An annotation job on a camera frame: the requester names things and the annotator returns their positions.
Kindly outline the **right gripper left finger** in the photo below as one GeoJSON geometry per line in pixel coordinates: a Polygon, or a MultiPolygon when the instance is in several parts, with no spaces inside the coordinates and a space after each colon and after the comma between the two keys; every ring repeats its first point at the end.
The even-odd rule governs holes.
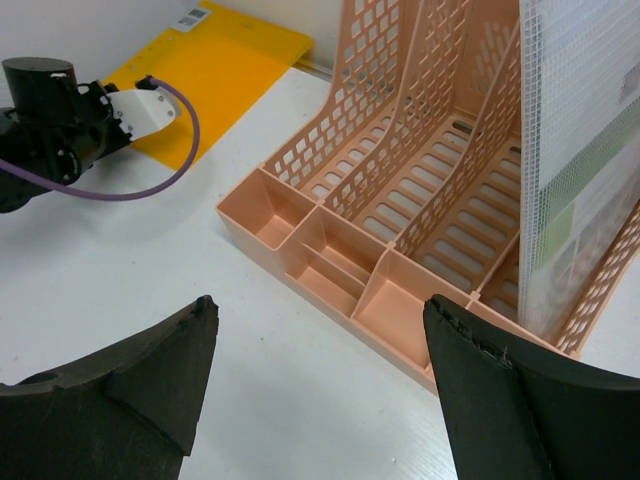
{"type": "Polygon", "coordinates": [[[1,387],[4,479],[176,479],[219,329],[209,295],[83,358],[1,387]]]}

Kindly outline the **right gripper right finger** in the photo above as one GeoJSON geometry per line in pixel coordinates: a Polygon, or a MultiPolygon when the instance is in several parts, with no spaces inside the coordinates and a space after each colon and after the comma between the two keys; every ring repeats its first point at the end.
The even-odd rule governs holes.
{"type": "Polygon", "coordinates": [[[639,381],[562,356],[442,295],[423,323],[460,479],[636,479],[639,381]]]}

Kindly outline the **clear mesh document pouch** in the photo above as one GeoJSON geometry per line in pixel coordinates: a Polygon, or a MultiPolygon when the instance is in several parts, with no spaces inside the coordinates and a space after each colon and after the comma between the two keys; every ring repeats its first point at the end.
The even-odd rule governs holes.
{"type": "Polygon", "coordinates": [[[639,5],[520,5],[519,323],[563,323],[639,198],[639,5]]]}

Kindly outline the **yellow folder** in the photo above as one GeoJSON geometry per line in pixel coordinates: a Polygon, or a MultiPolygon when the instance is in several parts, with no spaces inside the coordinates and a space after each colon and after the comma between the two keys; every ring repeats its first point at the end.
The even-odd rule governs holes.
{"type": "Polygon", "coordinates": [[[152,75],[181,92],[204,155],[313,44],[299,32],[202,1],[106,77],[119,89],[152,75]]]}

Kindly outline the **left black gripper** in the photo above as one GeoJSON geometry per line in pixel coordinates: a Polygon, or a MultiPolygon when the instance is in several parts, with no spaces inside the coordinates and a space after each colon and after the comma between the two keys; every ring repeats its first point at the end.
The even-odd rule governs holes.
{"type": "Polygon", "coordinates": [[[79,83],[73,65],[44,57],[2,61],[13,100],[1,109],[1,159],[70,185],[132,140],[107,97],[118,88],[79,83]]]}

